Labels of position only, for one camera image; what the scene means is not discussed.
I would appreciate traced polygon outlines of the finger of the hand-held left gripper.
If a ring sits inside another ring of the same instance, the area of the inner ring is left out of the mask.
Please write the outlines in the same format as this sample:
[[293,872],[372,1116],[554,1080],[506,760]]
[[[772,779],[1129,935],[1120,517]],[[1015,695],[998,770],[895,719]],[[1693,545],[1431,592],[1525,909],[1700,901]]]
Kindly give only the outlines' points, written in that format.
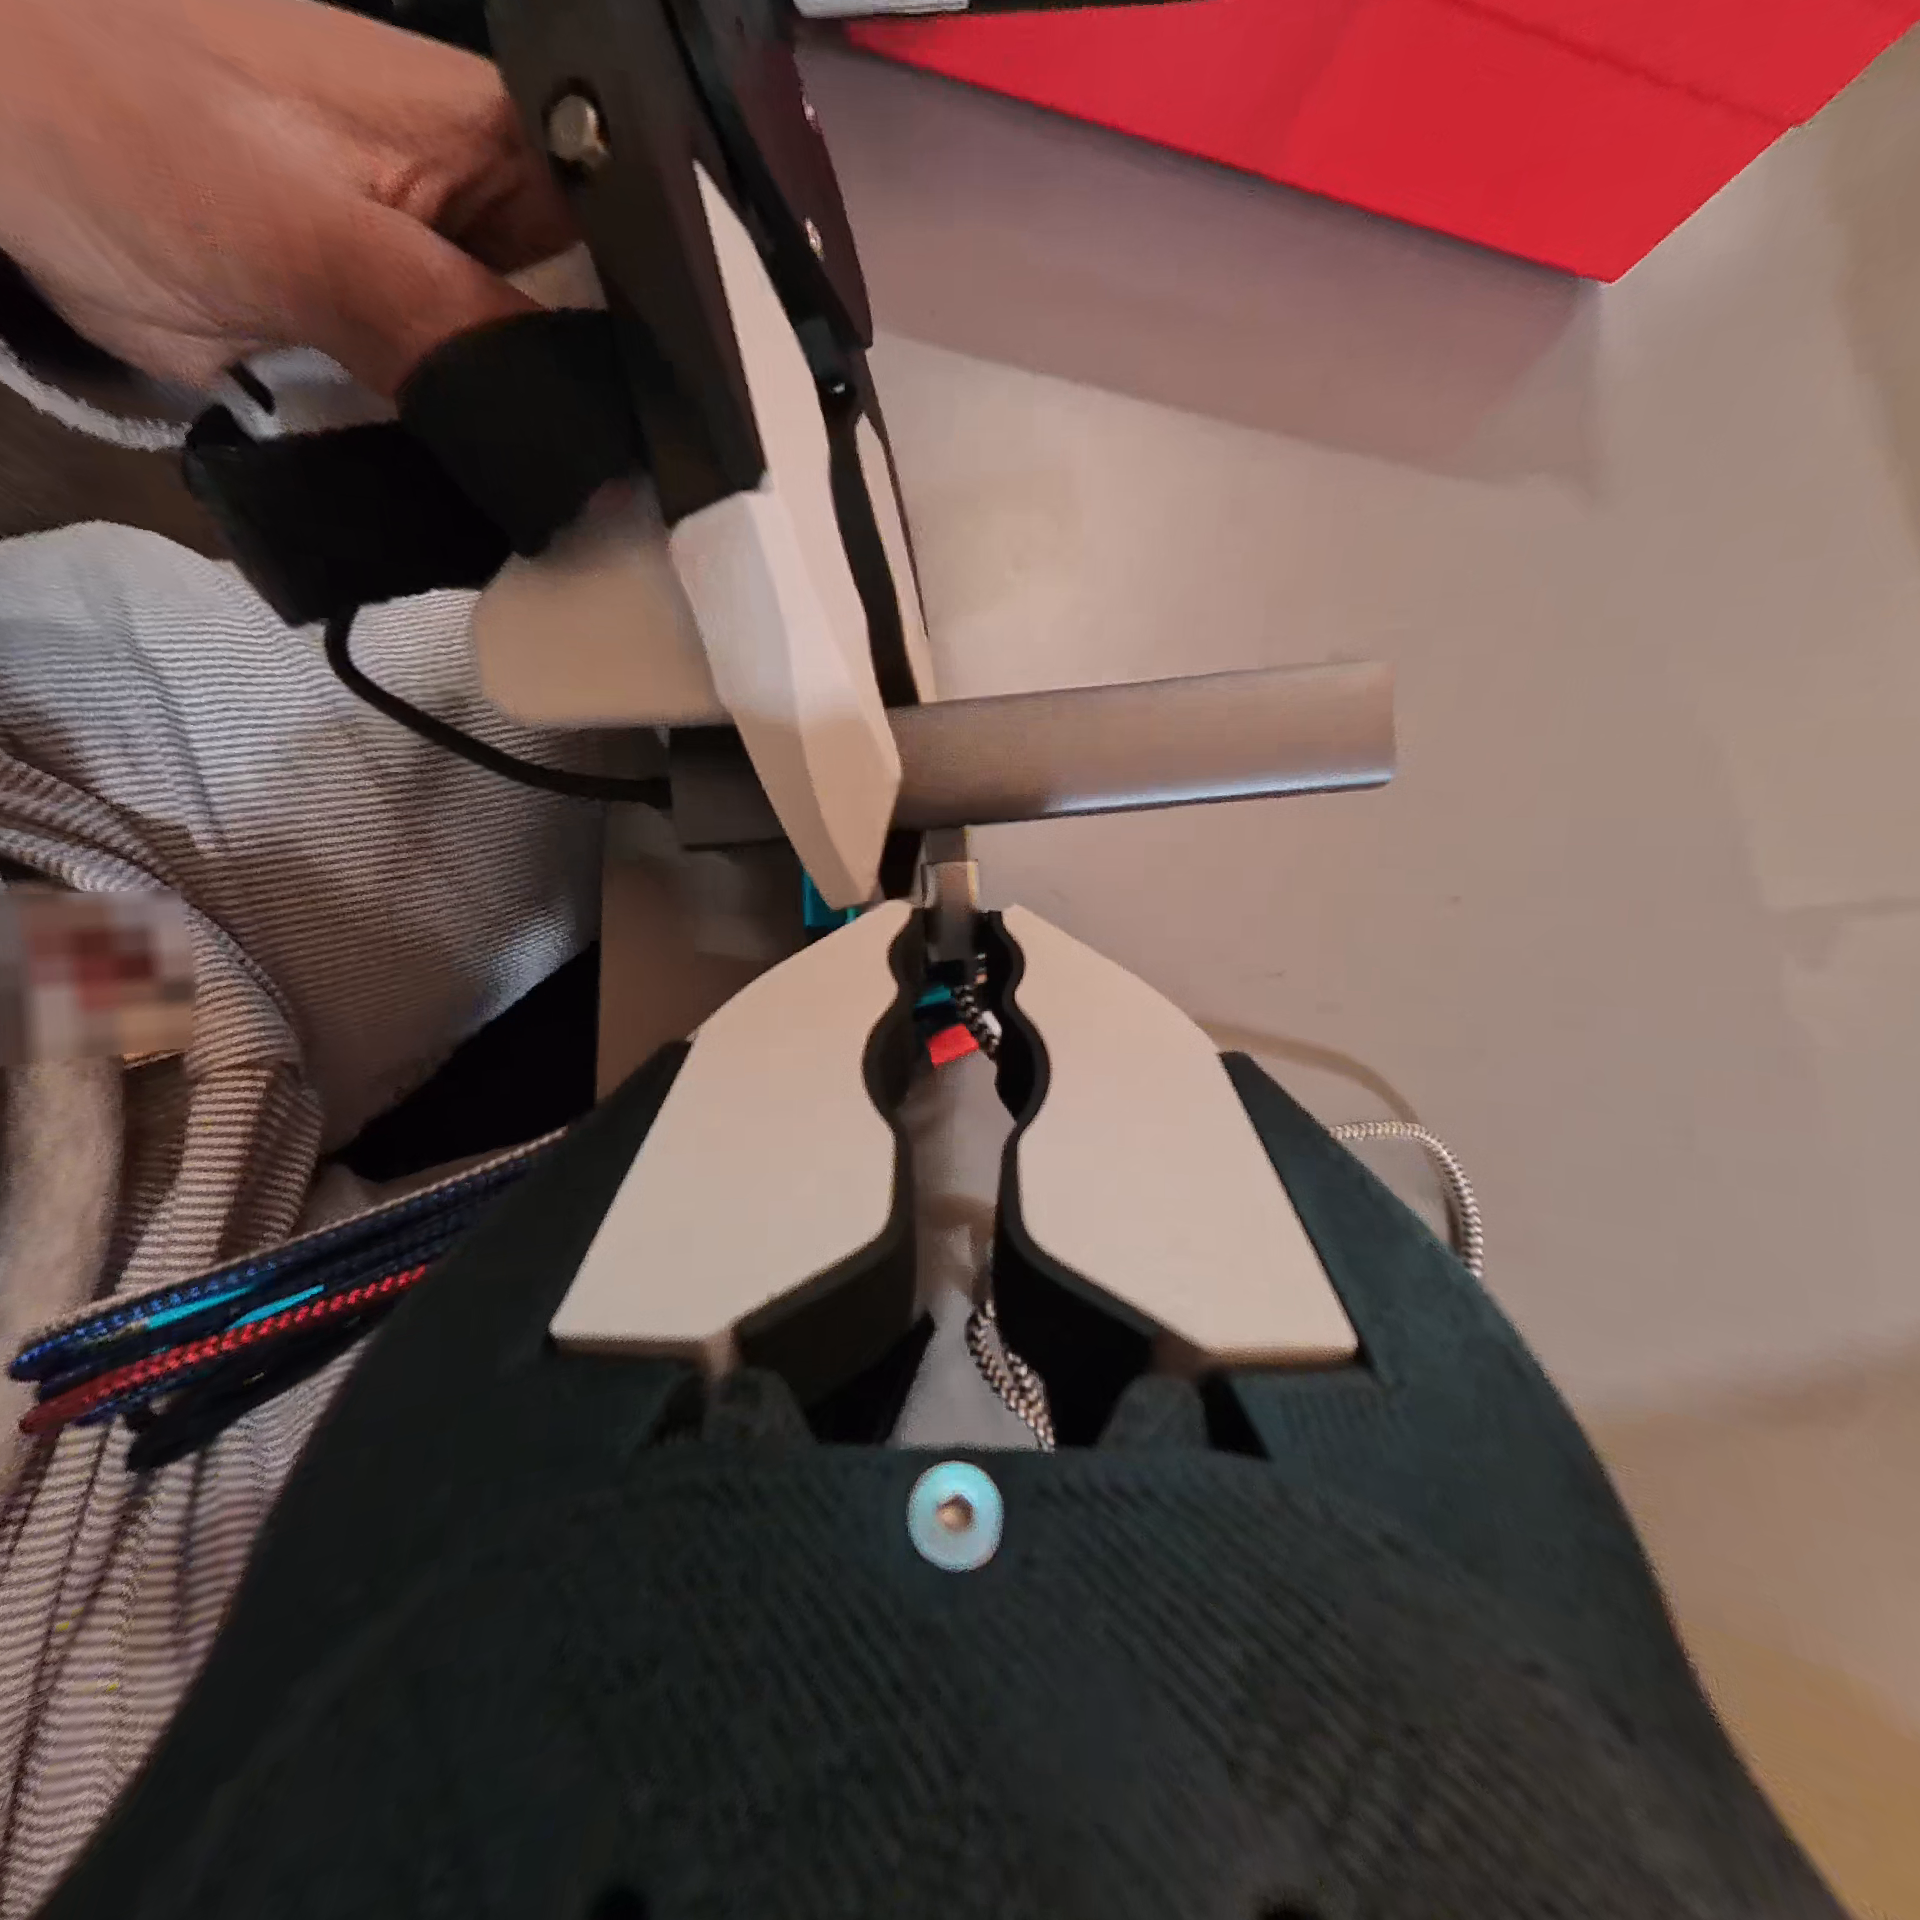
[[883,711],[933,703],[928,609],[867,355],[829,359],[835,517],[871,629]]
[[835,517],[829,409],[767,262],[702,165],[701,200],[749,377],[761,479],[676,517],[665,549],[715,703],[785,845],[835,909],[856,909],[874,898],[901,754],[883,724],[871,629]]

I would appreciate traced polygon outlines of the grey striped shirt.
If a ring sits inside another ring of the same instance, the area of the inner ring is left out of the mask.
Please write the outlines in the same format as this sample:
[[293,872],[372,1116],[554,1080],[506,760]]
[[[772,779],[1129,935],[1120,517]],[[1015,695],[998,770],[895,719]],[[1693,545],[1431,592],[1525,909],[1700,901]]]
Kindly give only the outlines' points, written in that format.
[[[406,738],[230,564],[130,525],[8,535],[0,849],[181,898],[197,960],[186,1056],[8,1069],[8,1358],[368,1206],[328,1160],[578,960],[601,898],[590,804]],[[157,1757],[341,1377],[169,1475],[119,1430],[21,1441],[8,1384],[8,1913]]]

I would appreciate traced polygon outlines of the person's left hand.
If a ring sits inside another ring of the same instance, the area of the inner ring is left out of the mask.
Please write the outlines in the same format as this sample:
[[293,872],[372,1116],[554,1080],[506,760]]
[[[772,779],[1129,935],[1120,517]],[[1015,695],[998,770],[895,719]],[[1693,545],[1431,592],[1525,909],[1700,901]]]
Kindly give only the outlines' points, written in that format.
[[302,0],[0,7],[0,240],[119,363],[323,355],[372,400],[578,246],[499,70]]

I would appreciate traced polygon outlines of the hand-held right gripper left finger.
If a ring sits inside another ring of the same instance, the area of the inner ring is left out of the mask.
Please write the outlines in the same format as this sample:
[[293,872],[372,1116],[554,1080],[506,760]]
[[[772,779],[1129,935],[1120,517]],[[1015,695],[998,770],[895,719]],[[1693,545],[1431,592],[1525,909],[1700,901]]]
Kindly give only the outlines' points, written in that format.
[[711,1014],[548,1344],[767,1369],[791,1403],[871,1377],[917,1331],[917,995],[919,909],[874,901]]

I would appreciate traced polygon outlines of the red board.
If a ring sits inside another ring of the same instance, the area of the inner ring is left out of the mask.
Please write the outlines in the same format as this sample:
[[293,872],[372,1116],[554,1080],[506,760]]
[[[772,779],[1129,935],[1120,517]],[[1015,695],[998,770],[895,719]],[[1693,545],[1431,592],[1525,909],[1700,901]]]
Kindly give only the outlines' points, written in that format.
[[1490,432],[1593,292],[1878,65],[1915,7],[1120,7],[808,47],[874,319],[1407,465]]

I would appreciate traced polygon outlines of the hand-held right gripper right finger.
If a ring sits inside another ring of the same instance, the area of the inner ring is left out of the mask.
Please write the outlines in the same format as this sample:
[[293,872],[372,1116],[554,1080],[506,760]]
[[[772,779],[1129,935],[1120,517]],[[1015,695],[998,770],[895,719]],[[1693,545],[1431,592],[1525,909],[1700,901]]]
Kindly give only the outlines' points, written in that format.
[[1359,1327],[1201,1022],[1039,909],[998,909],[987,955],[1013,1116],[991,1305],[1045,1403],[1348,1369]]

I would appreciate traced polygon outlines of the grey USB hub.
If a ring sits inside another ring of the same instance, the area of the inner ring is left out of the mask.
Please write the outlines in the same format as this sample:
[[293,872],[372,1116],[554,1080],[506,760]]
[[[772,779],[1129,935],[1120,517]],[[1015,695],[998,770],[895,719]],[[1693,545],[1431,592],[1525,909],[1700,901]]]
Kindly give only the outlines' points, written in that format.
[[829,901],[874,898],[895,833],[1030,825],[1382,789],[1382,661],[1253,665],[1143,688],[883,703],[874,679],[800,679],[745,719],[665,728],[646,804],[687,849],[791,845]]

